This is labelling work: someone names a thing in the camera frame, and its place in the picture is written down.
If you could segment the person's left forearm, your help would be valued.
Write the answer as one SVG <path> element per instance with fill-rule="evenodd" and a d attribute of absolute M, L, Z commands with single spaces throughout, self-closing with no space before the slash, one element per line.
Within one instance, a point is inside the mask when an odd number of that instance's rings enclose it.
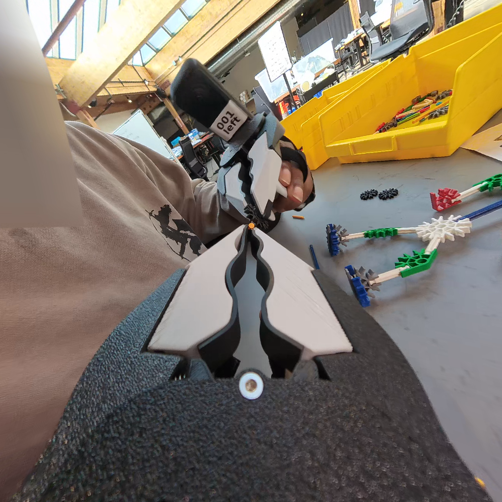
<path fill-rule="evenodd" d="M 186 220 L 206 248 L 248 223 L 220 194 L 216 182 L 196 179 L 191 181 L 191 188 L 193 197 Z"/>

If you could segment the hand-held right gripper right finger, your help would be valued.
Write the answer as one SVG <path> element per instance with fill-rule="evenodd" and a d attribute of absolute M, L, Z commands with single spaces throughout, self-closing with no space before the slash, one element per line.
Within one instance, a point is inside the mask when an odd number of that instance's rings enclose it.
<path fill-rule="evenodd" d="M 292 372 L 299 361 L 352 352 L 314 269 L 257 228 L 251 230 L 251 249 L 264 291 L 260 342 L 272 372 Z"/>

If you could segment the large whiteboard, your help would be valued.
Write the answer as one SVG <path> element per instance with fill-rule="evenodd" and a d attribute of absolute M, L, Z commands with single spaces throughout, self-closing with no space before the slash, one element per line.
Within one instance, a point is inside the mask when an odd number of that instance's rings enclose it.
<path fill-rule="evenodd" d="M 141 109 L 137 109 L 113 134 L 135 141 L 170 160 L 175 162 L 178 160 L 166 141 L 155 131 L 151 121 Z"/>

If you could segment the folded white instruction sheet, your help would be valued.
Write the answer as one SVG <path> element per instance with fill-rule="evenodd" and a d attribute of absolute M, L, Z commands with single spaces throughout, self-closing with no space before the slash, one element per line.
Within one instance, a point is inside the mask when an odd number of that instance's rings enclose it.
<path fill-rule="evenodd" d="M 461 145 L 461 148 L 501 162 L 501 123 L 473 135 Z"/>

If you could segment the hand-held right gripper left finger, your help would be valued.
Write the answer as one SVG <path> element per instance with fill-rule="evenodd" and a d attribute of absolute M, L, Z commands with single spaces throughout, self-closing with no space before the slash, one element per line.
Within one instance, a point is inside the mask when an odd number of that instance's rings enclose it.
<path fill-rule="evenodd" d="M 246 272 L 247 246 L 244 225 L 185 267 L 149 352 L 202 359 L 212 372 L 233 357 L 241 339 L 235 286 Z"/>

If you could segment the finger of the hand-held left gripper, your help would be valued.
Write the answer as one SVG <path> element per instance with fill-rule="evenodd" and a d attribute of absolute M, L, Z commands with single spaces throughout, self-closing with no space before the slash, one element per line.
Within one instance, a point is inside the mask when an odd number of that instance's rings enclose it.
<path fill-rule="evenodd" d="M 250 195 L 245 192 L 247 188 L 243 176 L 247 174 L 241 162 L 223 169 L 223 196 L 230 206 L 240 214 L 253 214 L 254 206 Z"/>
<path fill-rule="evenodd" d="M 287 198 L 287 189 L 281 185 L 279 174 L 282 160 L 274 149 L 268 147 L 267 138 L 259 137 L 248 153 L 250 160 L 250 193 L 255 207 L 262 218 L 275 221 L 273 202 L 279 193 Z"/>

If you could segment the multicolour toy construction model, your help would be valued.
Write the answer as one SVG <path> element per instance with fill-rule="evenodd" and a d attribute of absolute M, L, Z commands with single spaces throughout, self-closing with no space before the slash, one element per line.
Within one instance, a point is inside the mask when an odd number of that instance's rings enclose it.
<path fill-rule="evenodd" d="M 501 173 L 492 175 L 471 188 L 459 192 L 455 189 L 442 188 L 438 193 L 431 192 L 431 205 L 435 211 L 444 211 L 460 204 L 464 199 L 476 193 L 492 192 L 494 189 L 501 190 Z M 336 256 L 342 246 L 347 246 L 349 241 L 355 239 L 377 239 L 395 237 L 398 235 L 416 235 L 427 245 L 414 250 L 411 254 L 404 254 L 394 263 L 394 269 L 383 273 L 374 273 L 364 267 L 359 269 L 352 265 L 346 266 L 345 272 L 355 298 L 361 307 L 366 308 L 374 298 L 374 291 L 380 291 L 380 285 L 396 278 L 406 278 L 417 273 L 422 273 L 430 269 L 437 257 L 437 250 L 440 244 L 446 241 L 454 241 L 455 237 L 465 237 L 471 232 L 472 222 L 475 219 L 493 213 L 501 209 L 501 200 L 489 204 L 468 215 L 451 215 L 447 218 L 439 216 L 432 218 L 429 222 L 414 227 L 384 227 L 379 229 L 368 229 L 358 233 L 348 233 L 342 229 L 341 225 L 327 224 L 326 239 L 330 256 Z"/>

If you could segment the grey desk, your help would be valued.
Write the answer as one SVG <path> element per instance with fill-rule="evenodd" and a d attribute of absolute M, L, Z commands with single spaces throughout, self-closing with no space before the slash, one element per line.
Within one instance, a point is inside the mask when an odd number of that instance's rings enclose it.
<path fill-rule="evenodd" d="M 284 216 L 272 235 L 308 263 L 312 244 L 324 273 L 353 298 L 344 267 L 382 273 L 425 247 L 415 235 L 356 239 L 330 257 L 325 227 L 348 233 L 412 227 L 432 217 L 430 192 L 464 191 L 501 173 L 501 163 L 459 148 L 445 158 L 341 165 L 313 171 L 316 199 L 304 220 Z M 361 200 L 365 190 L 397 188 L 389 200 Z M 466 237 L 438 249 L 424 273 L 393 279 L 365 309 L 393 338 L 417 373 L 439 421 L 469 469 L 501 501 L 501 210 L 473 222 Z"/>

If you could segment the whiteboard on stand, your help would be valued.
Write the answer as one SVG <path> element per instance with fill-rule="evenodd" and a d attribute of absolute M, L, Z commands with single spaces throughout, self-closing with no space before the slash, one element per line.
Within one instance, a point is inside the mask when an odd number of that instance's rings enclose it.
<path fill-rule="evenodd" d="M 288 52 L 281 22 L 275 22 L 258 40 L 266 68 L 255 76 L 269 102 L 275 102 L 294 88 L 292 61 Z"/>

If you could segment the pile of toy construction pieces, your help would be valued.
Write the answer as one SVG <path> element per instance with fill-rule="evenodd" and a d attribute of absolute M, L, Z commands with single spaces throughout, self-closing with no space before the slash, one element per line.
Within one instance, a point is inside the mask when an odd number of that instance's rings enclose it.
<path fill-rule="evenodd" d="M 405 129 L 421 125 L 427 121 L 448 115 L 453 89 L 430 91 L 411 100 L 409 106 L 402 108 L 388 121 L 382 122 L 374 134 L 382 134 L 393 129 Z"/>

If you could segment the background office chair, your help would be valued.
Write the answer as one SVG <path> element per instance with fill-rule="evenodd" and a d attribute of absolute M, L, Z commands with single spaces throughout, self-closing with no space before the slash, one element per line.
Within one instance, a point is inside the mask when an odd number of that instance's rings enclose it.
<path fill-rule="evenodd" d="M 208 181 L 208 169 L 198 158 L 189 136 L 183 136 L 179 140 L 184 162 L 192 179 L 203 179 Z"/>
<path fill-rule="evenodd" d="M 370 61 L 396 58 L 428 35 L 434 27 L 431 1 L 392 1 L 391 41 L 371 49 Z"/>

